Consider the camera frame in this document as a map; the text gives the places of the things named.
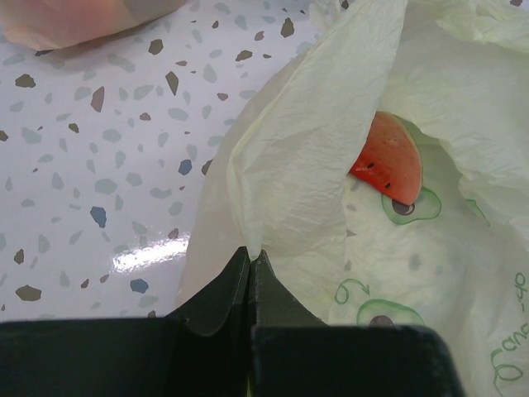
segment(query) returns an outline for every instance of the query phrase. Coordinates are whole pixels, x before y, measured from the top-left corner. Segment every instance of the speckled countertop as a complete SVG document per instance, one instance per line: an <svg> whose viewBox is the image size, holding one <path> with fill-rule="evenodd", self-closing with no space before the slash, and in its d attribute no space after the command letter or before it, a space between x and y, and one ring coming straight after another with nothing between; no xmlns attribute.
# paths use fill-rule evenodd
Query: speckled countertop
<svg viewBox="0 0 529 397"><path fill-rule="evenodd" d="M316 41L309 3L189 0L51 53L0 36L0 321L174 309L210 161Z"/></svg>

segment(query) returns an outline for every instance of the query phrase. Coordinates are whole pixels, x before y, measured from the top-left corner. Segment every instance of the red watermelon flesh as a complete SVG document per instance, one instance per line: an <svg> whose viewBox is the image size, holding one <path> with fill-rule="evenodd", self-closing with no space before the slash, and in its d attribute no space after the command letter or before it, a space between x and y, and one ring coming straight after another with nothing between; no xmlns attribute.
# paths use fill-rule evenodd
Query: red watermelon flesh
<svg viewBox="0 0 529 397"><path fill-rule="evenodd" d="M421 155L391 113L376 112L364 149L349 172L402 204L412 205L421 192Z"/></svg>

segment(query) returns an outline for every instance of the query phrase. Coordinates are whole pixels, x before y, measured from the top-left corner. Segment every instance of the white surface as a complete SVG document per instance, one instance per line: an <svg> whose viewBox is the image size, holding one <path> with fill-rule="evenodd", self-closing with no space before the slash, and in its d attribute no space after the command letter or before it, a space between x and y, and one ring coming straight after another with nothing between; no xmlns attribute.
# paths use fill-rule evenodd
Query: white surface
<svg viewBox="0 0 529 397"><path fill-rule="evenodd" d="M189 1L119 37L41 56L0 36L0 321L174 309L202 168L250 96L316 41L307 3ZM295 32L283 37L287 18ZM236 60L243 50L252 56ZM16 86L24 74L34 88ZM100 87L99 113L90 103ZM102 179L115 191L98 193ZM105 228L93 207L105 209Z"/></svg>

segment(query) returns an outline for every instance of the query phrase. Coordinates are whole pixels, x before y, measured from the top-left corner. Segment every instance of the crumpled plastic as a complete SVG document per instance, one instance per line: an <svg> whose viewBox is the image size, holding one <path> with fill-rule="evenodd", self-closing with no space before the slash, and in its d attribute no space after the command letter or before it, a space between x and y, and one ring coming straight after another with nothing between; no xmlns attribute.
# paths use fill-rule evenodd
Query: crumpled plastic
<svg viewBox="0 0 529 397"><path fill-rule="evenodd" d="M502 0L357 0L330 15L226 135L177 303L239 245L265 249L325 322L426 325L469 395L525 395L529 14ZM423 213L411 221L347 176L377 110L416 127Z"/></svg>
<svg viewBox="0 0 529 397"><path fill-rule="evenodd" d="M112 35L180 8L185 0L0 0L6 38L55 50Z"/></svg>

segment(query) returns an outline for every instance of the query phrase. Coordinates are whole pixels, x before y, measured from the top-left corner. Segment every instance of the brown speckle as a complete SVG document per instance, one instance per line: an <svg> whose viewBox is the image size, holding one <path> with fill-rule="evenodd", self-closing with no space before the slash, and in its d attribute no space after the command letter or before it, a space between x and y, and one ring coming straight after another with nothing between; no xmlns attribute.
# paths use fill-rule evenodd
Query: brown speckle
<svg viewBox="0 0 529 397"><path fill-rule="evenodd" d="M158 55L164 49L164 42L161 39L153 40L149 46L149 52L152 55Z"/></svg>
<svg viewBox="0 0 529 397"><path fill-rule="evenodd" d="M36 302L41 299L42 291L30 285L24 285L15 291L15 294L25 302Z"/></svg>
<svg viewBox="0 0 529 397"><path fill-rule="evenodd" d="M248 50L243 50L239 53L239 55L236 57L236 61L239 62L241 60L247 60L248 58L251 58L251 56L253 55L254 53L251 52L251 51L248 51Z"/></svg>
<svg viewBox="0 0 529 397"><path fill-rule="evenodd" d="M212 164L212 160L208 160L208 161L206 161L206 164L204 164L204 165L202 166L202 173L203 173L204 175L206 175L207 172L209 171L209 166L210 166L211 164Z"/></svg>
<svg viewBox="0 0 529 397"><path fill-rule="evenodd" d="M294 24L292 22L292 19L287 18L284 20L283 27L281 27L281 36L283 37L290 37L295 32Z"/></svg>
<svg viewBox="0 0 529 397"><path fill-rule="evenodd" d="M176 240L177 238L179 238L179 234L180 234L180 231L178 230L178 228L175 228L171 230L171 232L167 235L167 237L170 238L171 240Z"/></svg>
<svg viewBox="0 0 529 397"><path fill-rule="evenodd" d="M75 124L74 122L72 122L71 124L68 125L68 128L70 130L72 130L73 132L75 132L76 134L79 134L79 126L77 124Z"/></svg>
<svg viewBox="0 0 529 397"><path fill-rule="evenodd" d="M171 88L173 95L176 95L176 92L179 89L179 78L177 75L173 72L168 72L165 75L165 79L167 80L167 84L169 85L169 88Z"/></svg>
<svg viewBox="0 0 529 397"><path fill-rule="evenodd" d="M92 102L90 103L90 106L92 106L93 110L100 113L104 102L105 102L105 88L99 87L98 90L92 95Z"/></svg>
<svg viewBox="0 0 529 397"><path fill-rule="evenodd" d="M15 256L13 257L13 260L18 264L21 265L24 263L24 250L18 251Z"/></svg>
<svg viewBox="0 0 529 397"><path fill-rule="evenodd" d="M23 74L16 79L15 85L22 88L33 88L36 86L35 80L29 74Z"/></svg>

